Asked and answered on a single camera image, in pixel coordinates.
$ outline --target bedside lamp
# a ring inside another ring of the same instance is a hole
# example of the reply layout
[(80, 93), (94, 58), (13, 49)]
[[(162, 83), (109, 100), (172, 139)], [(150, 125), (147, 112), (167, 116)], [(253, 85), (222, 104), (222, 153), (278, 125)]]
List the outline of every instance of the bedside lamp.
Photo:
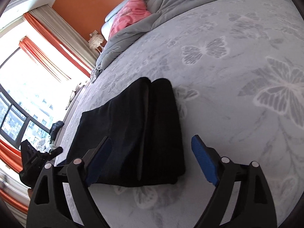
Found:
[(100, 35), (98, 31), (95, 30), (90, 34), (90, 40), (89, 40), (90, 49), (96, 49), (99, 51), (99, 53), (101, 53), (98, 47), (101, 47), (101, 50), (103, 50), (101, 44), (103, 43), (104, 40), (105, 38), (102, 35)]

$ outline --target wall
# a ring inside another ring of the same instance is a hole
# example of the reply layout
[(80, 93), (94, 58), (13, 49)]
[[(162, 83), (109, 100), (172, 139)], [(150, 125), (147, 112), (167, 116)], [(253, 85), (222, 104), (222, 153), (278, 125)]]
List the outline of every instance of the wall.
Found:
[(100, 32), (105, 17), (123, 0), (55, 0), (53, 9), (85, 40), (94, 30)]

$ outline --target pink blanket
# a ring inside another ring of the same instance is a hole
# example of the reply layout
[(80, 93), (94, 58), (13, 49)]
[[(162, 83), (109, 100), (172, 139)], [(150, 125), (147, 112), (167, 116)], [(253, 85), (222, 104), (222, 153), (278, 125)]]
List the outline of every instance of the pink blanket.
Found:
[(121, 29), (148, 17), (150, 14), (143, 0), (129, 0), (117, 13), (110, 30), (109, 39)]

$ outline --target black towel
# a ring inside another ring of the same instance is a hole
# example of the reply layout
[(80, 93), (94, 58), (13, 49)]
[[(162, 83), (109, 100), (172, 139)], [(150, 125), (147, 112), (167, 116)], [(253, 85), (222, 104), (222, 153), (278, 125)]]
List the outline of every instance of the black towel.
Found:
[(185, 172), (181, 128), (171, 83), (139, 78), (103, 106), (84, 112), (65, 164), (96, 148), (113, 150), (97, 183), (125, 187), (174, 184)]

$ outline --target white curtain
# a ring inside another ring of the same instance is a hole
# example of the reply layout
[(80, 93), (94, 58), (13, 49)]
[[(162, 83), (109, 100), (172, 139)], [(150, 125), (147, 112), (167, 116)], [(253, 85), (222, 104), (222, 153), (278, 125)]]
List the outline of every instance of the white curtain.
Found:
[(8, 209), (12, 212), (12, 214), (14, 215), (14, 217), (22, 224), (22, 226), (26, 227), (27, 215), (25, 213), (19, 211), (15, 207), (11, 206), (7, 202), (4, 202), (4, 203), (7, 205)]
[(80, 36), (59, 14), (49, 5), (30, 11), (41, 24), (53, 33), (69, 50), (91, 68), (96, 67), (99, 53), (89, 48), (89, 43)]

